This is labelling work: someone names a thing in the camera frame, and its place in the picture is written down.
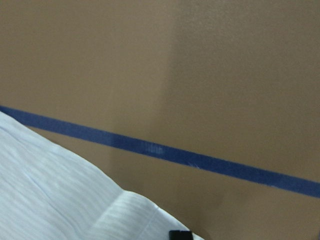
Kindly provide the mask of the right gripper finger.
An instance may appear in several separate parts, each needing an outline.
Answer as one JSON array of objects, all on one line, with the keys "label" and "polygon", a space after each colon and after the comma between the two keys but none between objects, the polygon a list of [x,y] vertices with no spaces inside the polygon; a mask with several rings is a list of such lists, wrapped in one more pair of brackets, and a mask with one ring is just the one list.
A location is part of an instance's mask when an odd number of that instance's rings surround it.
[{"label": "right gripper finger", "polygon": [[189,230],[170,230],[169,240],[193,240],[193,233]]}]

